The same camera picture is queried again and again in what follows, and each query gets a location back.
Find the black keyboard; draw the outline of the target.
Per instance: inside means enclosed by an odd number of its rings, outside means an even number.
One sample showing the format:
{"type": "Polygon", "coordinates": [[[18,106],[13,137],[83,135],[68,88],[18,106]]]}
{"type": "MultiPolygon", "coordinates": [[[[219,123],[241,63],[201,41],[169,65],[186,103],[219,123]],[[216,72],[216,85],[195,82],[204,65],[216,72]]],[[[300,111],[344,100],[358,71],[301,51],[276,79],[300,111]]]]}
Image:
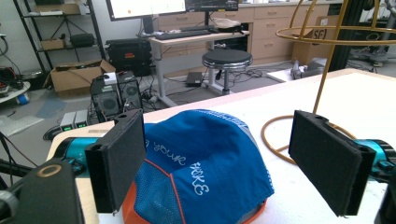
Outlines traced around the black keyboard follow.
{"type": "Polygon", "coordinates": [[[154,35],[154,37],[159,40],[171,40],[171,39],[186,38],[186,37],[201,36],[201,35],[211,35],[211,33],[207,30],[197,30],[197,31],[179,32],[179,33],[163,33],[160,35],[154,35]]]}

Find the black metal shelf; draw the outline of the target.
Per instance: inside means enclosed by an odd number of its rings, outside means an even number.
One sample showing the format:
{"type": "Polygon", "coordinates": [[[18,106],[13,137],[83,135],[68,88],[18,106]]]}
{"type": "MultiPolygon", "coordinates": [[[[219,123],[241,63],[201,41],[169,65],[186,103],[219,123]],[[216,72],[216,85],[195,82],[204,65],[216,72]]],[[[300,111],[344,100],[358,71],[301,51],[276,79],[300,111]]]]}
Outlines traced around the black metal shelf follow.
{"type": "Polygon", "coordinates": [[[106,57],[93,0],[12,0],[42,72],[106,57]]]}

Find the white standing desk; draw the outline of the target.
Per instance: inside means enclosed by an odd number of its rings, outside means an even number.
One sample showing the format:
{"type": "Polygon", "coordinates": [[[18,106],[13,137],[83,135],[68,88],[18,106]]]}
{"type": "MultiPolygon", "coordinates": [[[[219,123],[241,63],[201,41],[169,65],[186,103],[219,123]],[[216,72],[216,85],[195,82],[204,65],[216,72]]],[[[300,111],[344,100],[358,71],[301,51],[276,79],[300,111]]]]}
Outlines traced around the white standing desk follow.
{"type": "Polygon", "coordinates": [[[150,38],[149,42],[151,43],[153,59],[156,66],[159,100],[169,107],[177,106],[176,103],[166,96],[163,82],[164,76],[178,71],[202,67],[202,56],[204,55],[203,51],[198,51],[185,55],[164,58],[162,56],[163,49],[203,43],[205,43],[206,49],[213,49],[215,47],[215,42],[218,40],[245,37],[247,35],[249,35],[249,31],[242,31],[241,33],[235,32],[199,35],[168,40],[160,40],[155,37],[150,38]]]}

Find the open cardboard box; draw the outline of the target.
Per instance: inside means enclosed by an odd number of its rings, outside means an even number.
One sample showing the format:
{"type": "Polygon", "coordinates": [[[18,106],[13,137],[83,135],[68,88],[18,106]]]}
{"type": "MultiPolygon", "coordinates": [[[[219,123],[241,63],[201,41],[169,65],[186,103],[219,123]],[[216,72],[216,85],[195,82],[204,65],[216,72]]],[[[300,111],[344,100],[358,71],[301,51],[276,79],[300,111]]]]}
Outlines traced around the open cardboard box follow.
{"type": "Polygon", "coordinates": [[[90,93],[92,81],[116,68],[106,60],[61,63],[48,74],[44,86],[51,86],[61,98],[84,96],[90,93]]]}

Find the grey power supply units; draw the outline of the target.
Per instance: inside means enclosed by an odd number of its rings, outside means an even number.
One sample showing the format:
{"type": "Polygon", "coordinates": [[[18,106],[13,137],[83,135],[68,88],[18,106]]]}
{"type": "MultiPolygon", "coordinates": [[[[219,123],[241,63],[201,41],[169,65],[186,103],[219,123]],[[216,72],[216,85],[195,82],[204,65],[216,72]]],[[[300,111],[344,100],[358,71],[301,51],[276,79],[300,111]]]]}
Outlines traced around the grey power supply units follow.
{"type": "Polygon", "coordinates": [[[60,123],[62,132],[83,128],[89,125],[88,110],[67,112],[60,123]]]}

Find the dark-screen computer monitor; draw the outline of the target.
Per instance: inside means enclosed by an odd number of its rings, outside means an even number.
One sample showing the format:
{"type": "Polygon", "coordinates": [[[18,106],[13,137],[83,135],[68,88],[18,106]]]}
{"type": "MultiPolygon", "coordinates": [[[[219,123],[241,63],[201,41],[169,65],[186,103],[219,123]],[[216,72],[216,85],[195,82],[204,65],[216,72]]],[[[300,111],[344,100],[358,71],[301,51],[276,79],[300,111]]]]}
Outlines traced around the dark-screen computer monitor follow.
{"type": "Polygon", "coordinates": [[[237,11],[238,0],[185,0],[187,12],[237,11]]]}

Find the black equipment case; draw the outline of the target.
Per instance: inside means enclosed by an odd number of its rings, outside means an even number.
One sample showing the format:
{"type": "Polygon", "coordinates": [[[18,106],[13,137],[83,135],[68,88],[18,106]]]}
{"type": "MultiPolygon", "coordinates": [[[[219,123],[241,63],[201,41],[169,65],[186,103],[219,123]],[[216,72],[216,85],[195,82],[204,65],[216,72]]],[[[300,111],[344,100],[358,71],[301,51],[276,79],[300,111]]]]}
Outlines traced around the black equipment case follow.
{"type": "Polygon", "coordinates": [[[136,77],[145,77],[151,71],[151,45],[141,38],[107,40],[108,61],[118,72],[131,71],[136,77]]]}

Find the flat black box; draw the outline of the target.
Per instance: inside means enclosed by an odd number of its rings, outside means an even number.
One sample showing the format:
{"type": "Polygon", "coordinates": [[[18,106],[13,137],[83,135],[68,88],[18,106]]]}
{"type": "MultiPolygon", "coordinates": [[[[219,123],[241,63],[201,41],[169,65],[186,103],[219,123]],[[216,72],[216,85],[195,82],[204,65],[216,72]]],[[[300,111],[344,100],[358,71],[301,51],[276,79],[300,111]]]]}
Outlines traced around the flat black box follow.
{"type": "Polygon", "coordinates": [[[189,72],[186,79],[187,87],[201,87],[203,75],[200,72],[189,72]]]}

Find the beige cloth bag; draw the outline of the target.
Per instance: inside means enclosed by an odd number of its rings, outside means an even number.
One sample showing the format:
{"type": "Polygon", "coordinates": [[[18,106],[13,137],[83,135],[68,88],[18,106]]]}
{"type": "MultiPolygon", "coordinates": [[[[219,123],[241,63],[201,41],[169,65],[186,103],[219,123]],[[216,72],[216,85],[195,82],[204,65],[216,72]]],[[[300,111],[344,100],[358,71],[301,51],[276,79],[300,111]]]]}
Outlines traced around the beige cloth bag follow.
{"type": "Polygon", "coordinates": [[[241,25],[240,21],[232,21],[229,19],[223,19],[223,18],[213,18],[212,19],[214,26],[216,28],[220,28],[220,29],[228,29],[228,28],[232,28],[232,27],[237,27],[241,25]]]}

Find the blue and orange cap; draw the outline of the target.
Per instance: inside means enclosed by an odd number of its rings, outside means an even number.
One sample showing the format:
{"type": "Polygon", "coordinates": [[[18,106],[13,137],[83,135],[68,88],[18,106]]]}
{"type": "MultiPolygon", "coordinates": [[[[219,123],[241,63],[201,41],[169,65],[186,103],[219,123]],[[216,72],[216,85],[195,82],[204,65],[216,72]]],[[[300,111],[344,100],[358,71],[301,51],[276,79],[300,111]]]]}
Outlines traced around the blue and orange cap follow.
{"type": "Polygon", "coordinates": [[[246,123],[194,109],[145,125],[147,157],[122,205],[124,224],[248,224],[274,194],[246,123]]]}

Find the wooden drawer cabinets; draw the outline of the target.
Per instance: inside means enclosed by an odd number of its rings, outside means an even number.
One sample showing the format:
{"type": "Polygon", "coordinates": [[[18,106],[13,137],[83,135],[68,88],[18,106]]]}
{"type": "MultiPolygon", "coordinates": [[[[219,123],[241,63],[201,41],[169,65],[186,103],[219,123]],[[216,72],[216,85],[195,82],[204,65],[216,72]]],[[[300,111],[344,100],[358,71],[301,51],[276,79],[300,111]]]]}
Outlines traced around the wooden drawer cabinets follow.
{"type": "MultiPolygon", "coordinates": [[[[304,2],[294,17],[293,25],[300,26],[304,22],[305,14],[309,9],[309,3],[304,2]]],[[[276,36],[276,31],[287,28],[290,25],[296,2],[292,3],[266,3],[266,4],[242,4],[238,11],[214,12],[210,19],[223,18],[232,21],[240,21],[247,25],[249,36],[247,37],[247,51],[253,55],[253,64],[280,62],[291,59],[293,43],[285,38],[276,36]]],[[[327,16],[330,4],[317,3],[310,15],[308,25],[315,25],[317,18],[327,16]]],[[[157,20],[160,31],[170,31],[194,25],[203,25],[204,12],[187,12],[168,16],[160,16],[157,20]]],[[[203,53],[208,43],[193,43],[185,46],[163,47],[164,56],[181,56],[183,54],[203,53]]]]}

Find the white-screen computer monitor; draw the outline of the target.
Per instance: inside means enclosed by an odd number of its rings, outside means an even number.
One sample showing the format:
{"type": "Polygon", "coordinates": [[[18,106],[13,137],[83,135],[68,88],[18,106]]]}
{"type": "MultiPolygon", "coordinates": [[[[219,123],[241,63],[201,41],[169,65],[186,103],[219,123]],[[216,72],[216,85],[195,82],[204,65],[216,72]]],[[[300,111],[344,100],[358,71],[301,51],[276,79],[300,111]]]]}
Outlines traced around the white-screen computer monitor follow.
{"type": "Polygon", "coordinates": [[[185,0],[106,0],[112,21],[185,12],[185,0]]]}

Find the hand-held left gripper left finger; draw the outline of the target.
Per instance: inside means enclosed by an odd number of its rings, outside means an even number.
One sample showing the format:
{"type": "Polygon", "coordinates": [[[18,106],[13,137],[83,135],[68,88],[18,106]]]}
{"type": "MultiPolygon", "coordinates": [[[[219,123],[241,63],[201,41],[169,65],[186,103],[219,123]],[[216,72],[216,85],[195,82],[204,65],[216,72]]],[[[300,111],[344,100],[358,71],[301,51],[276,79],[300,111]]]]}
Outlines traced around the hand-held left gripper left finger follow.
{"type": "Polygon", "coordinates": [[[143,112],[114,118],[114,127],[85,147],[96,211],[117,213],[146,158],[143,112]]]}

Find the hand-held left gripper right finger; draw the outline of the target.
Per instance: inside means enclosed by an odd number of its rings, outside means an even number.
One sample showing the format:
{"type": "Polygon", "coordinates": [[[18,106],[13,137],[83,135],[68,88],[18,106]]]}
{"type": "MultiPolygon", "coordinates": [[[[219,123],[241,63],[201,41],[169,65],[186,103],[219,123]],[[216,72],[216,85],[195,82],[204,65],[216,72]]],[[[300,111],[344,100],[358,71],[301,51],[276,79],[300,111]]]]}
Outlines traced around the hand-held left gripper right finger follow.
{"type": "Polygon", "coordinates": [[[358,214],[373,149],[335,130],[322,116],[296,110],[289,154],[337,216],[358,214]]]}

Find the black desktop computer tower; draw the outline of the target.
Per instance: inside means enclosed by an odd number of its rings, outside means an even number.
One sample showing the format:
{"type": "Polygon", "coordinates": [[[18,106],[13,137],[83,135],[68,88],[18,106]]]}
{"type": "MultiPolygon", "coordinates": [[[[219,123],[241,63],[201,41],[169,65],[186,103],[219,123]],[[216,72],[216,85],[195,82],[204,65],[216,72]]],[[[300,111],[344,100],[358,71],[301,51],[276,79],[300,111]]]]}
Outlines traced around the black desktop computer tower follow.
{"type": "Polygon", "coordinates": [[[143,107],[139,84],[131,71],[109,72],[94,78],[90,92],[94,111],[100,122],[143,107]]]}

